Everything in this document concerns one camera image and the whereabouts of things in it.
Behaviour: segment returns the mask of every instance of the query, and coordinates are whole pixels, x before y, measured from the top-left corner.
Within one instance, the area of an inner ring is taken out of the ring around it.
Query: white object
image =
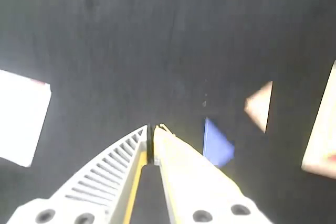
[[[0,157],[32,164],[50,97],[49,84],[0,70]]]
[[[141,163],[146,164],[152,150],[149,143],[154,164],[160,167],[171,223],[197,224],[207,218],[209,224],[271,224],[232,180],[190,145],[158,126],[153,139],[147,132],[145,125],[116,141],[50,199],[18,207],[7,224],[130,223]]]
[[[265,133],[273,82],[268,82],[245,101],[245,112]]]
[[[336,155],[336,61],[331,69],[307,149],[302,169],[336,178],[336,162],[329,159]]]

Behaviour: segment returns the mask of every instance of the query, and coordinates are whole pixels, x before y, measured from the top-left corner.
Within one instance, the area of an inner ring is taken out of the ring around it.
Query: white block
[[[50,97],[49,84],[0,70],[0,157],[31,166]]]

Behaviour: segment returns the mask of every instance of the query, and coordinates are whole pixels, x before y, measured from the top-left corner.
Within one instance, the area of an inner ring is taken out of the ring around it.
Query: dark gray backdrop
[[[300,169],[334,61],[335,4],[0,0],[0,68],[53,92],[32,167],[0,161],[0,222],[148,122],[201,151],[209,116],[236,145],[224,171],[274,223],[335,223],[336,182]],[[243,106],[270,80],[264,135]]]

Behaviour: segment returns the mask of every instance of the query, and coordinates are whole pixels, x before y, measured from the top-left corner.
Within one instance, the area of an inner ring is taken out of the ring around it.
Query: screw hole
[[[54,210],[52,209],[44,210],[37,215],[35,222],[38,224],[47,223],[48,221],[52,220],[54,215],[55,215]]]
[[[94,215],[87,212],[78,216],[75,220],[75,224],[92,224],[95,220],[94,218]]]
[[[193,214],[193,219],[195,222],[209,222],[212,221],[212,215],[204,210],[197,210]]]
[[[249,215],[251,213],[247,207],[240,204],[231,206],[231,212],[234,215]]]

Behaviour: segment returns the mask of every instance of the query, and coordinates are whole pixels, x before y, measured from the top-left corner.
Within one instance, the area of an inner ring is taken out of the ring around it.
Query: blue block
[[[234,157],[235,147],[209,118],[205,119],[203,156],[216,166],[224,166]]]

